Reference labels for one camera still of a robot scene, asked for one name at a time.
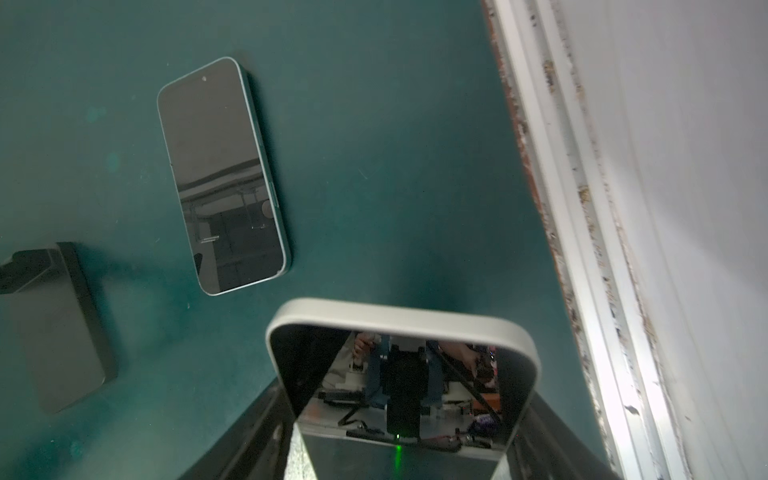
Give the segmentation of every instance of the phone screen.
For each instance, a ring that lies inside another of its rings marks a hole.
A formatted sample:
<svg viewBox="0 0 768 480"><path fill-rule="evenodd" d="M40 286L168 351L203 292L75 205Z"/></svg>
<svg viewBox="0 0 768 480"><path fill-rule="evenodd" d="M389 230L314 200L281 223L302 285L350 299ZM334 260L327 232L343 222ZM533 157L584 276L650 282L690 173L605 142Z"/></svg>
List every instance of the phone screen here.
<svg viewBox="0 0 768 480"><path fill-rule="evenodd" d="M197 278L210 295L287 268L249 94L240 66L221 58L157 96Z"/></svg>

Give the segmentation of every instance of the green tabletop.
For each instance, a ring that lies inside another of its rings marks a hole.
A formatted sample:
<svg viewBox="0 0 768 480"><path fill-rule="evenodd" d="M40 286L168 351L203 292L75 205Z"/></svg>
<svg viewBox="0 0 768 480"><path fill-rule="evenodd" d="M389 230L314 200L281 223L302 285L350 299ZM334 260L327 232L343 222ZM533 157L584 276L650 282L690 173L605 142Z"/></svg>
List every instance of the green tabletop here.
<svg viewBox="0 0 768 480"><path fill-rule="evenodd" d="M208 297L155 98L224 55L257 82L293 267ZM0 71L0 258L76 242L118 359L45 415L0 299L0 478L175 478L274 378L297 296L519 323L604 457L480 2L9 0Z"/></svg>

